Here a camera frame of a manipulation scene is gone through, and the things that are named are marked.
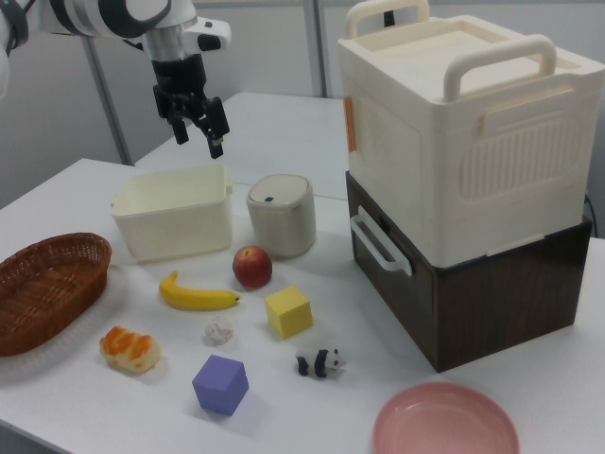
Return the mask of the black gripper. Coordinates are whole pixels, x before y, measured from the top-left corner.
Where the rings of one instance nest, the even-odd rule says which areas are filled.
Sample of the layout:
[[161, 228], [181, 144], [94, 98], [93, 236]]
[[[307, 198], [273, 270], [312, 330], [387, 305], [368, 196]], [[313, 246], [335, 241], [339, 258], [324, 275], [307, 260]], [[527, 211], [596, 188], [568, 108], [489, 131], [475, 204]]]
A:
[[211, 158], [221, 157], [223, 138], [230, 126], [221, 99], [207, 98], [204, 93], [207, 78], [201, 55], [151, 63], [157, 81], [153, 93], [158, 114], [170, 121], [177, 144], [189, 140], [182, 120], [188, 118], [205, 135]]

